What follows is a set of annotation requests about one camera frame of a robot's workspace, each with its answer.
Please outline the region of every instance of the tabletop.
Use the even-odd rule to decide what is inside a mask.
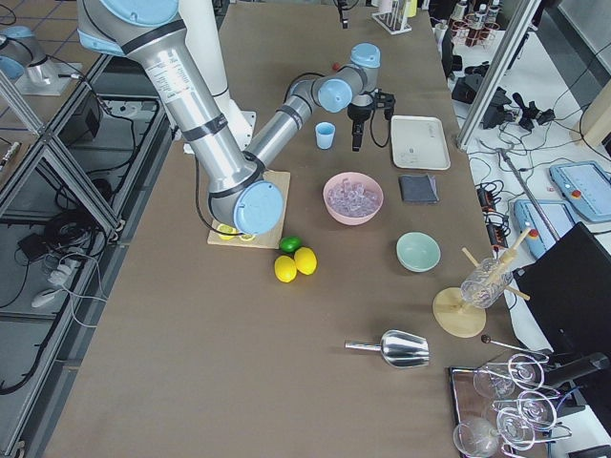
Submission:
[[[397,115],[438,117],[452,166],[434,171],[440,202],[400,197],[390,148],[364,137],[350,149],[345,113],[317,112],[271,164],[291,173],[284,234],[319,261],[294,282],[277,281],[275,250],[206,244],[194,209],[194,160],[177,143],[128,249],[72,393],[45,456],[403,457],[453,456],[447,367],[477,366],[498,353],[478,338],[447,334],[432,314],[436,293],[473,269],[460,252],[490,254],[450,93],[426,13],[391,36],[355,9],[342,30],[324,6],[239,3],[221,29],[232,97],[256,109],[261,129],[299,73],[330,73],[359,42],[382,53],[379,87]],[[337,127],[333,147],[315,146],[313,126]],[[376,138],[386,135],[379,116]],[[380,212],[361,226],[331,218],[322,189],[330,177],[362,172],[382,186]],[[426,273],[404,269],[398,238],[425,232],[441,248]],[[395,369],[344,340],[379,342],[389,329],[426,338],[428,366]],[[485,332],[511,342],[507,308],[488,310]]]

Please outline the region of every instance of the bottle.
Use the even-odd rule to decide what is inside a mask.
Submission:
[[[474,14],[474,17],[469,21],[469,34],[465,45],[475,46],[479,40],[479,32],[484,28],[486,20],[486,5],[480,5],[479,11]]]
[[[493,0],[492,5],[488,8],[488,14],[486,14],[486,20],[484,21],[485,25],[494,24],[496,22],[496,17],[500,11],[499,3],[500,0]]]
[[[455,22],[462,22],[465,18],[465,13],[467,12],[467,0],[460,0],[456,5],[454,5],[454,10],[450,16],[450,21],[448,22],[448,28],[452,31],[452,36],[456,35],[455,27],[453,24]]]

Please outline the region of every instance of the power adapter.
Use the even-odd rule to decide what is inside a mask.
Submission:
[[[38,234],[29,234],[27,237],[18,241],[17,245],[23,254],[26,255],[29,262],[39,260],[49,253],[49,248],[45,240]]]

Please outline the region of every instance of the white holder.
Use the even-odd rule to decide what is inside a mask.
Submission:
[[[410,31],[408,15],[411,1],[416,0],[392,0],[390,12],[375,12],[371,17],[391,35]]]

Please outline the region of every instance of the black monitor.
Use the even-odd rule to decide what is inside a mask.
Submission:
[[[517,279],[555,353],[611,358],[611,256],[578,223]],[[611,433],[611,369],[580,377],[581,394]]]

